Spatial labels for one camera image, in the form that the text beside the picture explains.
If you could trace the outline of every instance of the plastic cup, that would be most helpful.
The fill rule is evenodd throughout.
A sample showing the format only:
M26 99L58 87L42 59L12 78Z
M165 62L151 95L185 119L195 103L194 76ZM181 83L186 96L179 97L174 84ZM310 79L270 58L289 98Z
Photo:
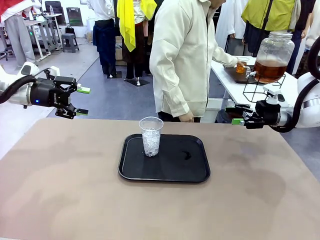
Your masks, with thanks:
M243 64L243 66L240 65L239 63L237 63L236 72L238 74L244 74L247 71L246 66L247 66L247 64L249 62L249 58L247 58L247 57L238 57L238 60Z
M164 122L154 116L148 116L139 122L142 131L144 153L154 157L159 153L161 130Z

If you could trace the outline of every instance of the jar lid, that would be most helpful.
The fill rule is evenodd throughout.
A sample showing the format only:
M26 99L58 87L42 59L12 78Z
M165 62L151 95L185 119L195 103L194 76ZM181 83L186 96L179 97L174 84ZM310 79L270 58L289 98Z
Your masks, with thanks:
M269 37L273 38L282 38L282 39L292 39L293 34L286 31L272 31L269 34Z

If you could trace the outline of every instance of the water bottle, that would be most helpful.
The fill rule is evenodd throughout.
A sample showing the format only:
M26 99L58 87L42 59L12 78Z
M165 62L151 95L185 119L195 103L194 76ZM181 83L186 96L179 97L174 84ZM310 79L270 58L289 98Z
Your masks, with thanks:
M50 13L53 15L54 13L54 8L52 6L50 6Z

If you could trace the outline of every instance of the gray pants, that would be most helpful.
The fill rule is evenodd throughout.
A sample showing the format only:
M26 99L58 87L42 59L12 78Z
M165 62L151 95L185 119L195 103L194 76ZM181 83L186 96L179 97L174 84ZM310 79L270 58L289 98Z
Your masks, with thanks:
M36 61L28 29L22 16L13 15L4 21L18 67Z
M248 46L246 45L244 49L242 39L238 38L230 38L227 53L233 56L251 56Z

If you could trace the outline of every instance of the ice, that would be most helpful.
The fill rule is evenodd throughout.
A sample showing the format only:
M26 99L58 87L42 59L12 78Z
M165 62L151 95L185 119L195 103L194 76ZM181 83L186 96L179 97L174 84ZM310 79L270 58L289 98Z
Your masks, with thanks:
M147 155L148 157L154 157L158 154L160 136L160 131L154 131L154 129L150 129L150 131L145 131L142 133L145 155Z

